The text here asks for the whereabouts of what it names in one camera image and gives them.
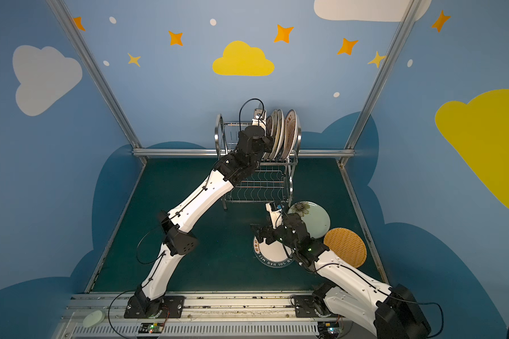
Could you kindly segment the white plate floral sprigs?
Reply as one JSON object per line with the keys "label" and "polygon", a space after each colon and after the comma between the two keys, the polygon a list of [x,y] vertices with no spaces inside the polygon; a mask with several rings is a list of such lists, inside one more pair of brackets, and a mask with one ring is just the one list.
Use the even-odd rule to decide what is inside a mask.
{"label": "white plate floral sprigs", "polygon": [[280,118],[279,118],[279,110],[274,110],[271,114],[272,118],[272,130],[271,130],[271,136],[274,140],[274,144],[271,150],[271,153],[269,154],[269,159],[273,160],[277,154],[277,149],[279,146],[279,135],[280,135]]}

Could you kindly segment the white plate green lettered rim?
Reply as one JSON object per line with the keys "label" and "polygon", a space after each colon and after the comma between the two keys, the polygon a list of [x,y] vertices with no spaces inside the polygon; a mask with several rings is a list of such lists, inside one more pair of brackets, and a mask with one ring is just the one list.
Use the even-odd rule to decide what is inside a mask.
{"label": "white plate green lettered rim", "polygon": [[281,242],[273,242],[268,245],[265,242],[259,242],[255,237],[253,249],[256,258],[267,267],[284,268],[294,263],[292,251],[288,247],[284,247]]}

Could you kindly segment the pale green sunflower plate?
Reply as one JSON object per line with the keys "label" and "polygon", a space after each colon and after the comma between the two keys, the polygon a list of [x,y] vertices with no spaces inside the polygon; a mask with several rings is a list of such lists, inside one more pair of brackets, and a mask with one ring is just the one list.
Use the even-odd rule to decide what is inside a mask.
{"label": "pale green sunflower plate", "polygon": [[288,214],[297,213],[305,223],[312,238],[323,238],[329,231],[331,220],[326,210],[311,201],[300,201],[288,210]]}

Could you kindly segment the white plate orange sunburst edge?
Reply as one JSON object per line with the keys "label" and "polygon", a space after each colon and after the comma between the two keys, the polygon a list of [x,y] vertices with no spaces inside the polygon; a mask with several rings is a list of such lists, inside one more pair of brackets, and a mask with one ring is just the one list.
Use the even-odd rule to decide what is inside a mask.
{"label": "white plate orange sunburst edge", "polygon": [[273,144],[274,144],[273,131],[274,131],[274,118],[270,114],[267,116],[267,120],[266,120],[266,135],[267,135],[267,137],[269,137],[271,139],[271,143],[270,143],[270,146],[267,148],[267,152],[262,157],[263,160],[268,160],[269,155],[272,151]]}

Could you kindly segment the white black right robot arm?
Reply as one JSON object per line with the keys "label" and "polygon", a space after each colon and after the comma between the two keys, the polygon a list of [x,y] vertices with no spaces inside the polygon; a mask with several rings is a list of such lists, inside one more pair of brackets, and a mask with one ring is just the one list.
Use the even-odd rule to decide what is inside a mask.
{"label": "white black right robot arm", "polygon": [[340,259],[328,246],[311,237],[301,217],[274,212],[271,224],[252,225],[255,237],[280,243],[306,271],[327,282],[314,293],[321,313],[350,319],[377,338],[428,338],[431,326],[414,295],[403,285],[389,286]]}

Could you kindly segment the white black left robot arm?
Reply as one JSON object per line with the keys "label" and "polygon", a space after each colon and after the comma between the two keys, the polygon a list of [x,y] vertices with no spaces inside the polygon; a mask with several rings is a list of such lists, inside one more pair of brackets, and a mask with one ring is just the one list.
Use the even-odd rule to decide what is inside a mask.
{"label": "white black left robot arm", "polygon": [[215,163],[202,184],[181,204],[164,213],[161,227],[165,237],[160,253],[148,277],[130,298],[130,304],[136,302],[146,309],[165,295],[179,262],[197,244],[191,233],[196,222],[222,196],[254,173],[272,145],[272,138],[261,126],[251,125],[239,131],[235,149]]}

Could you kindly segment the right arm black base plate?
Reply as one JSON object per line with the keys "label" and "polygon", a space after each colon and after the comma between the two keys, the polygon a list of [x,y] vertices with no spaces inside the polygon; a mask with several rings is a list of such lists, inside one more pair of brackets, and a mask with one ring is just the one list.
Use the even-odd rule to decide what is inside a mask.
{"label": "right arm black base plate", "polygon": [[292,305],[297,318],[319,318],[322,316],[320,300],[312,295],[293,295]]}

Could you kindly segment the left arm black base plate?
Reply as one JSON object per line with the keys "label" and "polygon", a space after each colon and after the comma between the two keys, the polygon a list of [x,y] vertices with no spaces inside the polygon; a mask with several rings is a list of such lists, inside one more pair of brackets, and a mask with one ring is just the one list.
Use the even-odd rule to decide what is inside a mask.
{"label": "left arm black base plate", "polygon": [[133,296],[124,312],[126,319],[179,319],[185,302],[183,296],[160,297],[150,300],[147,297]]}

